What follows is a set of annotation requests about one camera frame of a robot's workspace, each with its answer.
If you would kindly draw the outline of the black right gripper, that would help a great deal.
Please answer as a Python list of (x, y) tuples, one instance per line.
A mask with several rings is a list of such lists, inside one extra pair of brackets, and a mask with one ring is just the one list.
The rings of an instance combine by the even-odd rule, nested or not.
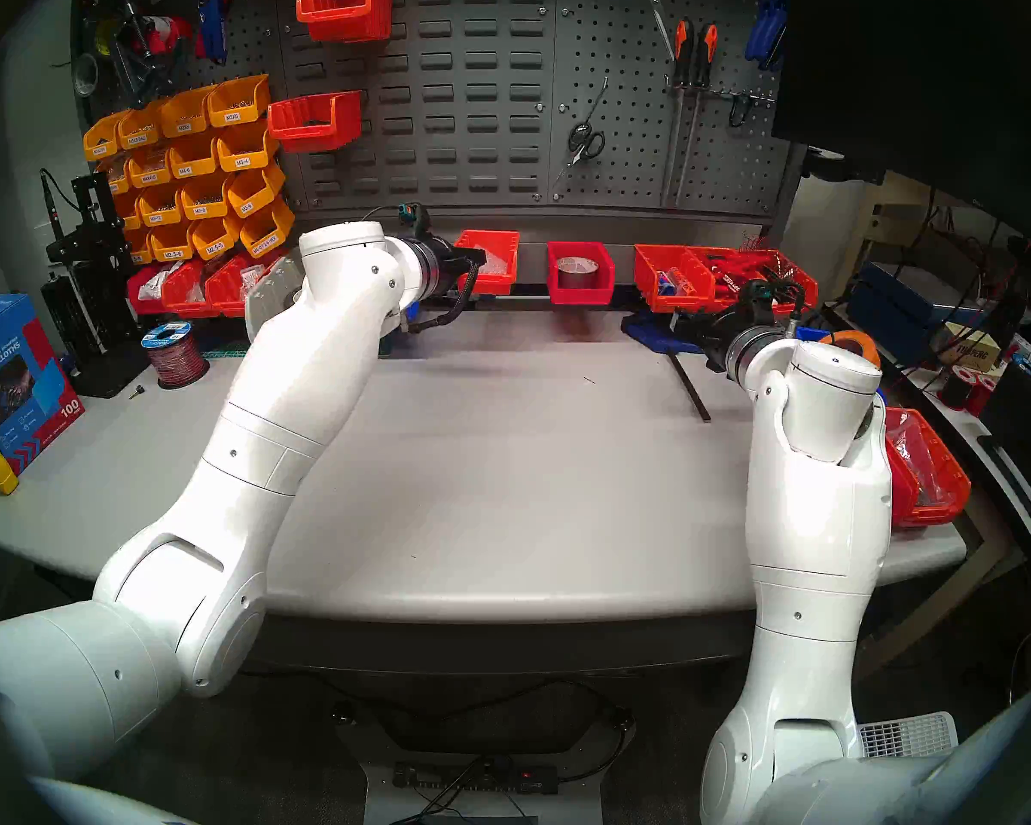
[(716, 315), (676, 310), (673, 329), (681, 344), (702, 350), (708, 370), (725, 370), (731, 342), (752, 326), (752, 310), (736, 304)]

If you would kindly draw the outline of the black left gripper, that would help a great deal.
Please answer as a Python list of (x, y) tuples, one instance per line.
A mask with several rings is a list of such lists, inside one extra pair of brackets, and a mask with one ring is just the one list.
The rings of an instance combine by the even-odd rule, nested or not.
[(439, 279), (436, 280), (435, 293), (447, 293), (456, 288), (460, 278), (473, 268), (473, 263), (486, 263), (488, 252), (480, 248), (457, 246), (448, 243), (434, 243)]

